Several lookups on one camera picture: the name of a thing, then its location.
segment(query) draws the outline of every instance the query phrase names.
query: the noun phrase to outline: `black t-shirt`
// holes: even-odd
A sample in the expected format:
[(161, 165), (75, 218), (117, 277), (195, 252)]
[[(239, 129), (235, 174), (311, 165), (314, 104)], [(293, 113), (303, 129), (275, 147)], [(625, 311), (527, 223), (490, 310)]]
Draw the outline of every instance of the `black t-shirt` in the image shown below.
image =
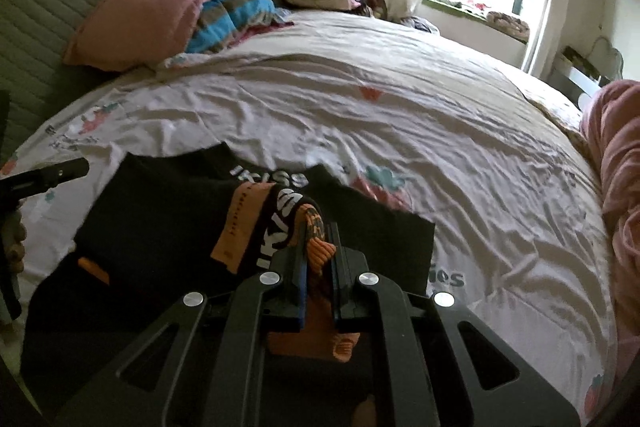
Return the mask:
[[(78, 230), (76, 252), (31, 300), (22, 373), (43, 409), (57, 410), (184, 293), (236, 288), (241, 277), (210, 254), (244, 181), (276, 182), (310, 198), (372, 271), (424, 294), (433, 224), (340, 184), (323, 166), (270, 171), (225, 143), (170, 158), (127, 155)], [(110, 286), (79, 269), (79, 257), (109, 273)]]

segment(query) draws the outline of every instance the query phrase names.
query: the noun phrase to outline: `silver screw head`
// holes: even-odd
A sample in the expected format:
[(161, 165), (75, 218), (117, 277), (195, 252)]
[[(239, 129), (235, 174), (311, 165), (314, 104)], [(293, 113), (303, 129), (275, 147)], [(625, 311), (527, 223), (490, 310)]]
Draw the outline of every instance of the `silver screw head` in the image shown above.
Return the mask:
[(433, 301), (443, 308), (449, 308), (456, 303), (456, 299), (453, 295), (447, 292), (438, 292), (433, 296)]
[(260, 282), (267, 286), (277, 284), (280, 280), (280, 276), (276, 272), (265, 272), (260, 275)]
[(364, 272), (358, 275), (358, 280), (365, 286), (373, 286), (374, 284), (378, 284), (378, 282), (380, 282), (380, 277), (371, 272)]
[(202, 296), (202, 293), (198, 292), (187, 293), (187, 295), (185, 295), (182, 299), (182, 302), (184, 302), (185, 306), (188, 306), (189, 308), (200, 306), (203, 301), (204, 297)]

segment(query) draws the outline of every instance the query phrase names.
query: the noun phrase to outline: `pink clothing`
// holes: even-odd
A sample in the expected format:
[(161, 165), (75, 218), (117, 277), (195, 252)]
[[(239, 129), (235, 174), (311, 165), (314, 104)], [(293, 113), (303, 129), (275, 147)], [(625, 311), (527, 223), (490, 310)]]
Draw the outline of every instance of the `pink clothing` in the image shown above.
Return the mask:
[(640, 347), (640, 82), (617, 80), (601, 89), (580, 127), (602, 180), (602, 215), (616, 254), (620, 381)]

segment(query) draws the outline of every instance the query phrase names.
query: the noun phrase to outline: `finger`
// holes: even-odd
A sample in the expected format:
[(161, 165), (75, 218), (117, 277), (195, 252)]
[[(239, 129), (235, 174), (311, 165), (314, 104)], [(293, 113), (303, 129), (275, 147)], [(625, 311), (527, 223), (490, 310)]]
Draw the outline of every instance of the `finger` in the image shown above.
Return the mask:
[(27, 238), (27, 229), (24, 227), (22, 223), (18, 225), (14, 232), (15, 240), (20, 243), (20, 241), (24, 241)]
[(14, 244), (15, 232), (20, 227), (21, 218), (22, 216), (19, 210), (2, 216), (0, 234), (2, 235), (2, 245), (5, 250), (8, 250), (11, 245)]
[(10, 263), (9, 271), (15, 274), (22, 273), (24, 271), (24, 262), (17, 261), (16, 263)]
[(15, 263), (17, 261), (22, 261), (24, 258), (24, 245), (22, 243), (16, 243), (12, 245), (7, 253), (6, 258), (9, 263)]

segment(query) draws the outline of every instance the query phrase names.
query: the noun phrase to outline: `white bedsheet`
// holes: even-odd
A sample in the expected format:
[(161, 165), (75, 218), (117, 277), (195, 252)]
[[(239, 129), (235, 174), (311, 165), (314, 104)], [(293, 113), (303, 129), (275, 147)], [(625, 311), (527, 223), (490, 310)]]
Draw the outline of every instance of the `white bedsheet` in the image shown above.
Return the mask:
[(548, 88), (404, 26), (324, 12), (294, 20), (219, 55), (126, 74), (18, 150), (4, 174), (80, 154), (91, 168), (23, 206), (25, 312), (3, 332), (5, 360), (18, 371), (29, 299), (126, 152), (176, 155), (226, 140), (267, 168), (322, 162), (346, 184), (375, 179), (433, 221), (429, 293), (462, 299), (584, 421), (593, 379), (604, 376), (606, 399), (616, 362), (612, 252), (595, 174), (508, 77)]

